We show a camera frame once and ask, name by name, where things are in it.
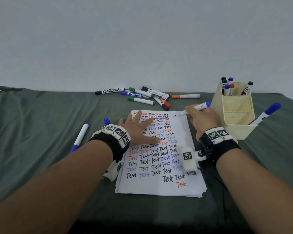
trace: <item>right hand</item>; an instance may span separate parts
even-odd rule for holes
[[[206,108],[203,110],[197,110],[194,108],[195,105],[190,105],[185,107],[185,111],[192,116],[191,123],[196,129],[196,139],[199,141],[199,138],[205,133],[205,131],[221,126],[217,114],[211,109]]]

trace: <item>black marker cap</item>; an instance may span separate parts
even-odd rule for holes
[[[168,106],[166,106],[165,104],[162,104],[162,108],[163,108],[165,111],[168,111],[168,110],[169,110]]]

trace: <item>forearm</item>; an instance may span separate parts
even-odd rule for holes
[[[112,160],[99,140],[69,154],[0,204],[0,233],[67,233]]]
[[[256,233],[293,233],[293,189],[239,149],[222,155],[217,170]]]

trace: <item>left hand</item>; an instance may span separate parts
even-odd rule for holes
[[[136,146],[141,144],[158,144],[160,138],[149,137],[142,134],[143,130],[150,125],[154,118],[149,118],[139,124],[142,111],[140,110],[133,118],[132,114],[128,115],[126,122],[123,118],[119,120],[118,125],[126,129],[131,137],[130,146]]]

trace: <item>white wall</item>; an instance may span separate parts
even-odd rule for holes
[[[0,0],[0,85],[293,98],[293,0]]]

